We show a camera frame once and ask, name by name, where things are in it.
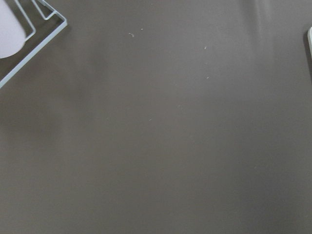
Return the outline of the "white cup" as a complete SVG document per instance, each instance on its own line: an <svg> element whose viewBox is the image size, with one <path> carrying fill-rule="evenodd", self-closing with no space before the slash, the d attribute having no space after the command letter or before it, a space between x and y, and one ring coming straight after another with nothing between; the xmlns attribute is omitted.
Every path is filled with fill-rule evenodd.
<svg viewBox="0 0 312 234"><path fill-rule="evenodd" d="M9 5L0 1L0 58L4 59L20 51L26 33Z"/></svg>

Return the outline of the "cream rabbit tray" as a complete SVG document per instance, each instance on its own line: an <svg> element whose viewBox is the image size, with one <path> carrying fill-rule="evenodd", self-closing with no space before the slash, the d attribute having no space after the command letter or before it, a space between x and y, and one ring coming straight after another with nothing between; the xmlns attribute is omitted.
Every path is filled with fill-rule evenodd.
<svg viewBox="0 0 312 234"><path fill-rule="evenodd" d="M312 27L309 28L307 32L308 44L309 44L309 51L312 56Z"/></svg>

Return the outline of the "white cup rack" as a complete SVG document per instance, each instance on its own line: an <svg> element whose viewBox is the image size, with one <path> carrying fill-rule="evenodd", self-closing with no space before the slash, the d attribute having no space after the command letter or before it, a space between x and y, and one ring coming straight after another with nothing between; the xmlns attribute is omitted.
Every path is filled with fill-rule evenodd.
<svg viewBox="0 0 312 234"><path fill-rule="evenodd" d="M26 33L25 44L16 54L0 59L3 87L67 25L67 19L45 0L5 0Z"/></svg>

